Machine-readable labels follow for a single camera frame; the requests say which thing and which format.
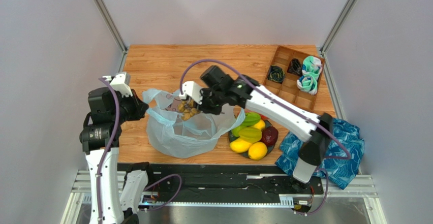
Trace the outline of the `green fake leaf fruit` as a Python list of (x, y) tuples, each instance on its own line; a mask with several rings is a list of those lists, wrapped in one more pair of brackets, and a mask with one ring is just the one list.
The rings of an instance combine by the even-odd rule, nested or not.
[(243, 126), (253, 126), (257, 124), (261, 120), (261, 115), (256, 112), (247, 112), (245, 113), (245, 118), (241, 125)]

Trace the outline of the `light blue plastic bag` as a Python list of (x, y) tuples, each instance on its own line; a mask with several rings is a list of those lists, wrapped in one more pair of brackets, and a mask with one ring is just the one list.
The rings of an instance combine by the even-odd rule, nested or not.
[(176, 102), (178, 95), (178, 91), (168, 93), (155, 88), (142, 93), (145, 103), (157, 104), (147, 110), (149, 143), (165, 155), (189, 158), (212, 151), (219, 138), (245, 120), (243, 109), (235, 117), (234, 107), (223, 105), (219, 115), (200, 113), (184, 121), (179, 112), (166, 109)]

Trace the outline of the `yellow green star fruit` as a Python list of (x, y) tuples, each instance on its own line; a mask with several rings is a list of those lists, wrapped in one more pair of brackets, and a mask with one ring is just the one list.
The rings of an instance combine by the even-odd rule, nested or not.
[(262, 138), (262, 131), (255, 127), (245, 127), (238, 134), (241, 139), (250, 143), (259, 142)]

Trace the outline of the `yellow fake pear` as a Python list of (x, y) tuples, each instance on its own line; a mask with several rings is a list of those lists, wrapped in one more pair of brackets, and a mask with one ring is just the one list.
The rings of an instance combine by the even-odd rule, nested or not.
[(266, 128), (266, 122), (263, 120), (259, 120), (257, 123), (252, 125), (253, 128), (256, 128), (260, 131), (263, 131)]

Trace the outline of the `dark red fake fruit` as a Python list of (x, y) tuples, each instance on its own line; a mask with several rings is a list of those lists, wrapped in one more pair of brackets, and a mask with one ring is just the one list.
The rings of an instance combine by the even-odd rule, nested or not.
[(262, 131), (262, 137), (260, 142), (264, 143), (266, 146), (270, 147), (276, 144), (279, 137), (278, 130), (273, 127), (267, 127)]

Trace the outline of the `yellow fake lemon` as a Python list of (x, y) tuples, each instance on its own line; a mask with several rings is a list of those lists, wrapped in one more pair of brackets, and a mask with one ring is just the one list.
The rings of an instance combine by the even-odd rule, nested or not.
[(252, 160), (259, 161), (268, 153), (267, 146), (262, 142), (254, 143), (248, 150), (248, 157)]

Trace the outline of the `green fake pear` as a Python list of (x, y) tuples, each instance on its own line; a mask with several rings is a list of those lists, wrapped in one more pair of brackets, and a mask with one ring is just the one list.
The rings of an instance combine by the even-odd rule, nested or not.
[(233, 128), (233, 129), (231, 130), (231, 134), (232, 134), (232, 136), (238, 138), (238, 137), (239, 137), (239, 132), (240, 132), (242, 129), (246, 128), (246, 127), (247, 127), (247, 126), (245, 126), (245, 125), (240, 125), (240, 126), (238, 126), (238, 127)]

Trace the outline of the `yellow fake mango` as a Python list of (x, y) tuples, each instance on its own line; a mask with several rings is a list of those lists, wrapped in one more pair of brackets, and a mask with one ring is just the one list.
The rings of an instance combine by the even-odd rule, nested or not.
[(235, 153), (247, 152), (252, 145), (253, 143), (245, 141), (242, 138), (237, 138), (229, 144), (230, 149)]

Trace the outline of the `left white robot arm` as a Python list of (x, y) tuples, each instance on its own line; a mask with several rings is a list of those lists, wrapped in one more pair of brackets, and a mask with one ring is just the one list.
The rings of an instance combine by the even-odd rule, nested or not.
[(79, 139), (90, 172), (90, 223), (138, 223), (138, 207), (142, 192), (154, 182), (148, 162), (129, 165), (120, 184), (117, 174), (119, 136), (126, 121), (141, 120), (148, 104), (132, 89), (108, 87), (88, 94), (87, 114)]

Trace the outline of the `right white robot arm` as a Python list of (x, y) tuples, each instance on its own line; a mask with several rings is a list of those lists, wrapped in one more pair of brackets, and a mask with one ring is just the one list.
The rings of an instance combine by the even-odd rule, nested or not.
[(300, 183), (309, 183), (331, 142), (332, 116), (300, 109), (249, 76), (240, 75), (234, 80), (218, 66), (210, 66), (200, 79), (207, 86), (200, 91), (203, 112), (217, 114), (225, 104), (240, 106), (270, 118), (301, 140), (303, 144), (292, 177)]

